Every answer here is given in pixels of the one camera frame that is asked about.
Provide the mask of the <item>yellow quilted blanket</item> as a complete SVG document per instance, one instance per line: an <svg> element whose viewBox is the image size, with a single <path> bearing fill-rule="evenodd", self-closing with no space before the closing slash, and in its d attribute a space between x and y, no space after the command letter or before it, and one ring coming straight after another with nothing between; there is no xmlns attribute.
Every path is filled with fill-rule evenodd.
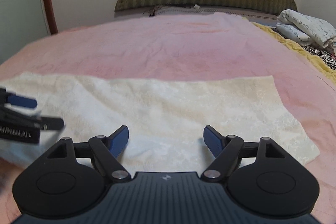
<svg viewBox="0 0 336 224"><path fill-rule="evenodd" d="M264 26L262 24L252 22L253 25L260 28L273 38L275 38L278 42L282 45L286 46L289 50L295 51L296 53L300 54L304 58L306 58L311 65L313 65L319 72L321 72L327 79L331 80L333 84L336 83L335 81L335 70L331 69L320 57L317 55L312 55L308 51L304 50L302 46L298 43L294 42L293 40L285 39L277 32L274 32L270 27Z"/></svg>

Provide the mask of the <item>zebra patterned cloth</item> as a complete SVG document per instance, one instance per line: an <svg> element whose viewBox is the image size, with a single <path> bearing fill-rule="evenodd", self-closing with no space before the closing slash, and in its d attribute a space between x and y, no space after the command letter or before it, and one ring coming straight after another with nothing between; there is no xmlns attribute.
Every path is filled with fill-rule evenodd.
<svg viewBox="0 0 336 224"><path fill-rule="evenodd" d="M304 50L306 50L307 52L309 52L312 55L316 55L318 57L320 57L323 62L332 70L336 69L336 63L335 63L335 54L331 53L329 50L320 50L318 48L315 47L311 47L311 46L305 46L303 47Z"/></svg>

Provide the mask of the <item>pink floral bed blanket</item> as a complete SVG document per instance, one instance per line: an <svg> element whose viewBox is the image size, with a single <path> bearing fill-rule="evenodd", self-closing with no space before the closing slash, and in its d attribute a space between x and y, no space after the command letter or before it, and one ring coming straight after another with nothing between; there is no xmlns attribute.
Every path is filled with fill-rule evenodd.
<svg viewBox="0 0 336 224"><path fill-rule="evenodd" d="M320 185L313 215L335 223L335 84L246 19L165 15L69 30L3 63L1 82L23 73L183 82L270 76L282 104L319 149L304 164Z"/></svg>

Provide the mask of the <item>white printed folded quilt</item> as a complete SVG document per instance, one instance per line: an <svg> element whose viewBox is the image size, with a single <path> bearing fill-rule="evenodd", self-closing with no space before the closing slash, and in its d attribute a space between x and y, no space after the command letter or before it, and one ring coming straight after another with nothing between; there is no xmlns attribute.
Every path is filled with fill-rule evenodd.
<svg viewBox="0 0 336 224"><path fill-rule="evenodd" d="M317 46L325 49L335 43L335 27L329 22L290 9L280 13L276 30L303 47Z"/></svg>

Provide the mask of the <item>frosted glass wardrobe door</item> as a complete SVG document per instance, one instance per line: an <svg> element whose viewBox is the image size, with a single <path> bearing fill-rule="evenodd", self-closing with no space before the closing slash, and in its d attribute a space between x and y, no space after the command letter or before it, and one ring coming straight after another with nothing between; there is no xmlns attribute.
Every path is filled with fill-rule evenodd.
<svg viewBox="0 0 336 224"><path fill-rule="evenodd" d="M49 34L43 0L1 0L1 63Z"/></svg>

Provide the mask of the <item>cream white pants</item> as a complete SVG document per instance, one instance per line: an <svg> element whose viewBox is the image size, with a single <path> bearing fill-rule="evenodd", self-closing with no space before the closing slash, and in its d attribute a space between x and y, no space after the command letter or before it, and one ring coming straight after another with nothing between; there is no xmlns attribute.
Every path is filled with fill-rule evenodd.
<svg viewBox="0 0 336 224"><path fill-rule="evenodd" d="M183 82L23 73L1 85L37 99L37 114L65 122L62 131L43 132L39 144L1 141L1 158L22 168L64 136L88 141L122 125L129 142L121 163L130 173L203 171L213 159L203 142L207 125L245 141L268 136L301 164L319 155L270 76Z"/></svg>

